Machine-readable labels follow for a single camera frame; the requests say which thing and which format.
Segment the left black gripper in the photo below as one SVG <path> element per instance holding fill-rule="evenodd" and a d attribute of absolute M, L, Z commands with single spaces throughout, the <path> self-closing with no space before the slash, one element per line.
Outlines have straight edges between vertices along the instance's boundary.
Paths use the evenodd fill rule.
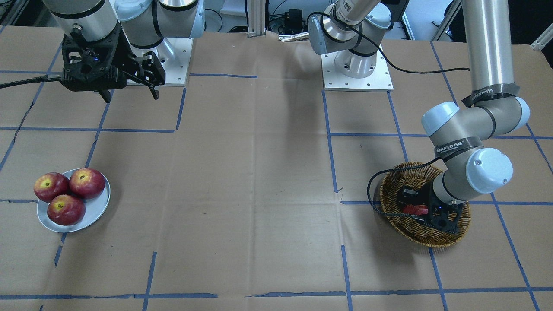
<path fill-rule="evenodd" d="M 461 203 L 444 203 L 434 193 L 430 184 L 416 190 L 404 185 L 397 193 L 397 203 L 402 212 L 406 204 L 424 204 L 429 208 L 427 215 L 412 215 L 421 224 L 449 234 L 458 233 L 463 205 Z"/>

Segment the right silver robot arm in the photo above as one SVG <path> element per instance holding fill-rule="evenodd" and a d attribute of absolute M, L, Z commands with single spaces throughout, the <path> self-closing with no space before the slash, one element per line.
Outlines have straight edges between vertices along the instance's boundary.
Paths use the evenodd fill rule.
<path fill-rule="evenodd" d="M 152 97 L 183 64 L 170 39 L 200 38 L 202 0 L 45 0 L 64 32 L 63 70 L 51 80 L 70 91 L 95 91 L 105 102 L 129 81 Z"/>

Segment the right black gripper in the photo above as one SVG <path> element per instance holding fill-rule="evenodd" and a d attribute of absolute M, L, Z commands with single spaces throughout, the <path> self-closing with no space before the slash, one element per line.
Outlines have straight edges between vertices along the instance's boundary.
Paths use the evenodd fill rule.
<path fill-rule="evenodd" d="M 119 22 L 107 37 L 91 42 L 84 38 L 84 27 L 74 23 L 70 34 L 64 35 L 62 56 L 61 84 L 70 91 L 97 91 L 107 104 L 113 90 L 126 87 L 129 79 L 147 86 L 154 100 L 159 99 L 156 88 L 166 83 L 166 72 L 156 53 L 137 57 Z"/>

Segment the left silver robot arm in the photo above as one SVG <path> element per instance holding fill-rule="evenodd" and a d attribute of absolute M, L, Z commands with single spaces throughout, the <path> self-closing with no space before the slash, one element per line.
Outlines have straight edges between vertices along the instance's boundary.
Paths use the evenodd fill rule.
<path fill-rule="evenodd" d="M 373 59 L 389 25 L 389 10 L 369 13 L 379 0 L 338 0 L 324 13 L 308 16 L 312 49 L 318 55 L 340 52 Z M 455 234 L 464 204 L 506 185 L 513 166 L 505 154 L 483 141 L 524 126 L 531 111 L 514 81 L 509 8 L 506 0 L 464 0 L 468 70 L 472 93 L 465 109 L 448 101 L 431 108 L 421 124 L 434 144 L 435 161 L 448 168 L 416 189 L 403 185 L 393 193 L 397 213 L 377 209 L 390 220 L 412 219 L 429 228 Z"/>

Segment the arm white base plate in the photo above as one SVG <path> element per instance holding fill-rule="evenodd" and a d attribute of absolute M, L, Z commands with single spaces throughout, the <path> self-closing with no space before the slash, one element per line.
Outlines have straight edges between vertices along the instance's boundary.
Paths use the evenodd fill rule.
<path fill-rule="evenodd" d="M 388 92 L 394 85 L 382 53 L 361 57 L 351 51 L 321 56 L 324 89 L 328 91 Z"/>
<path fill-rule="evenodd" d="M 152 49 L 138 49 L 131 46 L 133 53 L 143 56 L 147 51 L 156 53 L 166 73 L 165 86 L 185 87 L 192 57 L 192 38 L 164 38 Z"/>

